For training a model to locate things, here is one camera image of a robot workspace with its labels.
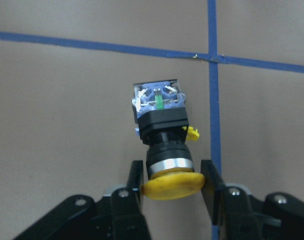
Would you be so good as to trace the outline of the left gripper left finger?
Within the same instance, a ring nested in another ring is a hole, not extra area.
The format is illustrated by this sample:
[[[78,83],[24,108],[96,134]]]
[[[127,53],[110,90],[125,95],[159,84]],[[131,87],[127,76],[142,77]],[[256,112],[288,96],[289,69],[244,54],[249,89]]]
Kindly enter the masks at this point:
[[[18,240],[149,240],[141,210],[142,160],[131,163],[126,184],[105,190],[99,201],[70,196],[16,236]]]

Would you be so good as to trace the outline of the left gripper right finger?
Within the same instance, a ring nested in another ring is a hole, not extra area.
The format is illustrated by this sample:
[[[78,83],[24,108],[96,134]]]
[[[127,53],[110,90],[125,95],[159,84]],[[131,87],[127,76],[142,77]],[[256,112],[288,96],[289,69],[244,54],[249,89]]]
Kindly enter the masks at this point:
[[[285,192],[253,196],[241,184],[225,183],[211,160],[202,160],[201,190],[220,240],[304,240],[304,202]]]

